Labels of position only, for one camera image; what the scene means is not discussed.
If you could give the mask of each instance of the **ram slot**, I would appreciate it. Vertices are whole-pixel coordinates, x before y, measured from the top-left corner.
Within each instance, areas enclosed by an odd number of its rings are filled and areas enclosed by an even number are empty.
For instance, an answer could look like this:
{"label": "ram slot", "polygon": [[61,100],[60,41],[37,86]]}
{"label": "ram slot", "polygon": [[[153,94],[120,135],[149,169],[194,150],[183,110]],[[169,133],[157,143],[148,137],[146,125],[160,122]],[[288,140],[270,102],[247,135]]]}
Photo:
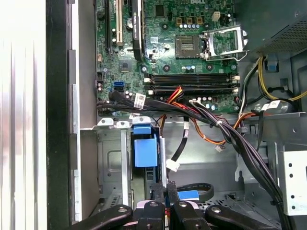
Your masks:
{"label": "ram slot", "polygon": [[[237,92],[237,84],[228,84],[228,85],[181,85],[182,90],[185,95],[193,95],[200,93],[233,93]],[[178,86],[153,86],[148,88],[149,95],[170,95],[172,94]]]}
{"label": "ram slot", "polygon": [[111,37],[111,14],[110,14],[110,0],[105,0],[105,12],[106,12],[106,25],[105,25],[105,39],[106,39],[106,52],[112,54],[112,37]]}
{"label": "ram slot", "polygon": [[123,46],[122,0],[116,0],[116,44]]}
{"label": "ram slot", "polygon": [[228,83],[231,77],[227,74],[180,74],[151,75],[156,85]]}

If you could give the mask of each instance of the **sata port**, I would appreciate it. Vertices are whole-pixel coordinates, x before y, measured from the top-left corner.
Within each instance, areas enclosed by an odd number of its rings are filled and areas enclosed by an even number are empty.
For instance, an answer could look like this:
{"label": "sata port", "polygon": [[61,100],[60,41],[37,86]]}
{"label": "sata port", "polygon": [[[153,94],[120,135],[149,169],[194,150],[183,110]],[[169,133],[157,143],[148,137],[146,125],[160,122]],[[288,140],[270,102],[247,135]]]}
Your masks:
{"label": "sata port", "polygon": [[124,92],[124,87],[114,87],[114,90],[118,92]]}

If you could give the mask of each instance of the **power supply vent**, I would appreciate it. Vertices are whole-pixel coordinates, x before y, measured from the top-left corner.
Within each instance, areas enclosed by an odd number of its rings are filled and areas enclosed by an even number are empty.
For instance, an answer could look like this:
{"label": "power supply vent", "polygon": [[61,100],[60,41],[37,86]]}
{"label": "power supply vent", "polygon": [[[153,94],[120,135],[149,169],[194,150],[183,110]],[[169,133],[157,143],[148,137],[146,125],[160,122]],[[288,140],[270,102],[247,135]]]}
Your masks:
{"label": "power supply vent", "polygon": [[262,46],[257,53],[296,53],[307,48],[307,21],[300,21],[277,35],[270,44]]}

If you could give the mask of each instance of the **cable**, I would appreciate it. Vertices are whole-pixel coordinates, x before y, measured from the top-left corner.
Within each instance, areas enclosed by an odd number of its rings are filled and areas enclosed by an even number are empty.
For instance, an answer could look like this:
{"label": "cable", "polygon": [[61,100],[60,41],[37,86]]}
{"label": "cable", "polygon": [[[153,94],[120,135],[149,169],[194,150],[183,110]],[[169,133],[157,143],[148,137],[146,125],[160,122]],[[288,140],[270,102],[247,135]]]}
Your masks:
{"label": "cable", "polygon": [[247,101],[247,87],[248,84],[252,78],[252,76],[254,75],[254,73],[257,70],[257,67],[259,66],[259,62],[260,62],[261,58],[258,58],[256,63],[253,65],[252,69],[248,72],[248,74],[246,75],[244,82],[243,82],[243,91],[242,91],[242,104],[239,110],[239,117],[242,115],[244,107],[245,107],[245,103]]}
{"label": "cable", "polygon": [[[259,65],[258,65],[260,85],[261,85],[262,90],[266,94],[266,96],[268,96],[271,100],[276,100],[276,99],[278,99],[278,97],[271,95],[265,87],[264,79],[263,79],[263,61],[264,61],[264,58],[261,57],[261,61],[259,62]],[[290,98],[290,100],[296,101],[296,100],[301,99],[302,97],[304,97],[306,95],[307,95],[307,91],[305,91],[304,93],[302,93],[302,94],[300,94],[296,97]]]}

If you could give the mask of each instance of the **metal frame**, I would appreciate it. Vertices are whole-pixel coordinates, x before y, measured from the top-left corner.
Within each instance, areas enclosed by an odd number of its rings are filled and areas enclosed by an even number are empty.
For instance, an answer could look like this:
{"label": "metal frame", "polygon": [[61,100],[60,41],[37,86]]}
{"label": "metal frame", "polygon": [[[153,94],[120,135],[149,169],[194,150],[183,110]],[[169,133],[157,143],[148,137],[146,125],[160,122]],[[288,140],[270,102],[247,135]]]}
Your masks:
{"label": "metal frame", "polygon": [[44,1],[1,4],[0,60],[0,229],[46,230]]}

